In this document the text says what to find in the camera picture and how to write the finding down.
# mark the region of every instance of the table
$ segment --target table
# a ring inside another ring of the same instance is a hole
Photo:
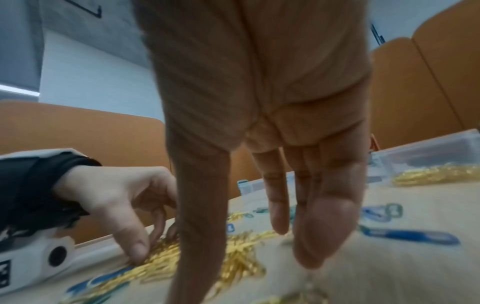
[[[290,189],[291,204],[295,204]],[[354,232],[340,251],[314,272],[315,284],[329,296],[330,303],[415,304],[480,301],[480,183],[367,189],[364,205],[397,202],[404,216],[389,223],[365,222],[369,227],[441,230],[457,236],[461,246],[448,247],[366,237]],[[252,211],[267,206],[265,191],[230,200],[230,211]],[[235,222],[236,232],[270,230],[267,214]],[[91,243],[83,251],[115,246],[112,240]],[[116,248],[109,258],[92,267],[74,267],[70,273],[36,286],[0,297],[2,304],[55,303],[64,291],[80,281],[120,267],[125,258]],[[285,238],[265,241],[256,249],[267,268],[262,279],[244,279],[210,303],[251,303],[273,294],[301,289],[307,271],[293,258],[291,242]],[[161,303],[168,283],[136,285],[112,303]]]

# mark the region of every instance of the black sleeve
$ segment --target black sleeve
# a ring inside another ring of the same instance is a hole
[[[29,236],[42,229],[72,226],[87,215],[78,203],[61,200],[52,192],[56,182],[79,165],[101,166],[71,152],[0,160],[0,233]]]

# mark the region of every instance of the hand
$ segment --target hand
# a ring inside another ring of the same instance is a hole
[[[366,1],[135,0],[178,178],[181,258],[167,303],[200,303],[226,244],[230,152],[263,174],[289,228],[279,148],[295,171],[294,254],[320,267],[354,230],[369,147]]]
[[[164,167],[77,166],[53,187],[60,198],[78,202],[107,231],[131,261],[139,264],[147,257],[165,229],[164,206],[176,208],[177,186]],[[134,209],[151,213],[154,229],[147,235]],[[167,236],[176,232],[171,226]]]

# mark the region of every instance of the white device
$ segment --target white device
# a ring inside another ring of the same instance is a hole
[[[0,294],[38,283],[65,270],[74,256],[75,242],[56,238],[56,228],[19,237],[0,252]]]

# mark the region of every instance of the ceiling light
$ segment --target ceiling light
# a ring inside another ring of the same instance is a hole
[[[5,86],[5,85],[0,85],[0,91],[30,95],[30,96],[35,96],[35,97],[40,96],[39,92],[24,90],[24,89],[20,89],[20,88],[16,88],[16,87]]]

